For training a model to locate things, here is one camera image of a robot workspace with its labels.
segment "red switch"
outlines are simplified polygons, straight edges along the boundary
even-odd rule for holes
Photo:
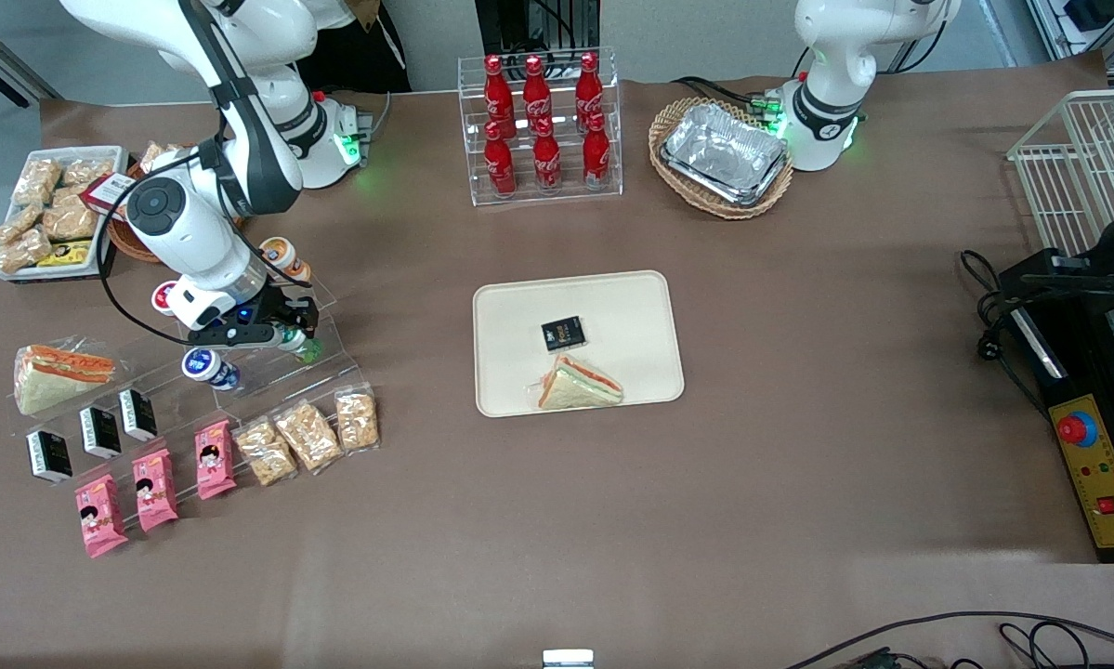
[[[1097,498],[1097,513],[1103,515],[1113,515],[1114,498]]]

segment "acrylic display rack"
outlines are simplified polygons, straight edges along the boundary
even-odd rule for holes
[[[209,424],[228,420],[234,430],[261,415],[275,415],[305,399],[322,410],[331,426],[336,429],[334,391],[345,385],[360,385],[364,380],[358,363],[345,352],[336,323],[328,312],[335,302],[334,297],[316,283],[311,293],[319,299],[320,318],[315,340],[322,343],[322,352],[311,363],[301,363],[289,352],[281,352],[275,347],[221,351],[225,360],[237,365],[241,384],[234,391],[214,391],[206,384],[184,376],[182,357],[187,351],[186,346],[146,335],[116,351],[91,351],[94,355],[114,358],[116,368],[123,370],[123,373],[115,373],[115,380],[110,384],[35,415],[20,414],[16,399],[9,395],[9,427],[12,437],[26,450],[27,435],[37,430],[62,436],[69,450],[74,475],[60,483],[52,483],[52,486],[65,491],[67,503],[74,504],[72,492],[77,488],[110,474],[118,488],[125,525],[128,530],[136,528],[136,486],[131,461],[159,449],[169,450],[176,500],[179,504],[196,495],[194,436]],[[182,332],[175,326],[173,329],[174,335]],[[159,432],[153,441],[137,441],[123,431],[118,395],[119,391],[126,388],[135,388],[152,400]],[[86,453],[81,447],[78,412],[88,406],[101,407],[115,415],[123,445],[123,453],[118,456],[102,460]],[[30,474],[29,469],[26,451],[26,475]],[[250,465],[238,452],[234,453],[234,473],[241,486],[245,486],[248,480],[255,482]],[[74,524],[77,528],[77,515],[74,515]]]
[[[560,145],[561,190],[555,195],[540,195],[532,169],[532,137],[524,115],[524,60],[527,53],[502,56],[502,76],[506,77],[515,98],[516,136],[508,139],[511,161],[515,165],[516,191],[512,198],[501,199],[490,183],[486,170],[486,70],[483,59],[458,60],[458,98],[462,110],[462,139],[467,149],[470,171],[470,199],[475,206],[506,203],[527,203],[537,199],[600,198],[622,195],[624,191],[624,153],[622,153],[622,97],[618,90],[618,70],[615,51],[609,47],[594,49],[598,52],[598,79],[602,80],[602,110],[607,118],[605,132],[610,138],[610,174],[603,190],[590,190],[582,178],[582,144],[585,139],[577,131],[577,99],[574,89],[582,76],[582,53],[585,49],[558,49],[540,52],[547,63],[546,79],[553,97],[553,137]]]

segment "coca-cola bottle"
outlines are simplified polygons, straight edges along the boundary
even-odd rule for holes
[[[515,100],[511,88],[502,79],[502,59],[497,55],[486,56],[486,114],[498,124],[502,139],[515,137]]]
[[[554,195],[560,191],[560,147],[553,139],[553,119],[536,119],[535,132],[536,146],[531,151],[536,164],[536,186],[540,188],[540,195]]]
[[[582,77],[577,80],[577,131],[586,134],[590,116],[602,114],[602,81],[598,79],[598,55],[582,53]]]
[[[585,144],[582,145],[582,177],[589,190],[603,190],[610,177],[610,138],[605,132],[607,117],[602,111],[586,120]]]
[[[515,195],[515,166],[511,165],[511,149],[502,141],[500,124],[486,121],[486,170],[490,174],[490,183],[498,198],[508,199]]]
[[[545,81],[545,62],[540,56],[528,56],[524,71],[527,72],[527,80],[524,81],[524,110],[528,115],[528,127],[535,135],[536,120],[553,118],[553,94],[548,90],[548,81]]]

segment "brown table cover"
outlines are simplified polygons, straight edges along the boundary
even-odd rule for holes
[[[775,668],[940,610],[1114,630],[1114,567],[1093,563],[1048,429],[976,360],[978,291],[956,270],[964,247],[999,267],[1036,249],[1004,153],[1104,86],[1093,57],[880,77],[840,164],[737,224],[646,164],[646,126],[686,89],[624,86],[622,198],[478,209],[455,95],[395,97],[370,168],[247,226],[338,294],[383,450],[183,504],[99,560],[70,489],[30,476],[3,395],[19,346],[139,334],[97,284],[0,284],[0,666],[511,668],[584,647],[603,668]],[[131,149],[215,127],[204,106],[46,102],[42,122],[48,147]],[[477,412],[480,285],[641,269],[671,285],[678,402]],[[114,283],[146,311],[169,275],[120,258]],[[1014,663],[985,620],[860,648],[885,643]]]

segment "white tray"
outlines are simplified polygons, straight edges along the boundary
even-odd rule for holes
[[[685,390],[668,283],[659,272],[483,285],[475,293],[475,400],[490,419],[543,412],[531,385],[553,364],[540,325],[582,317],[569,355],[613,376],[622,406],[672,402]]]

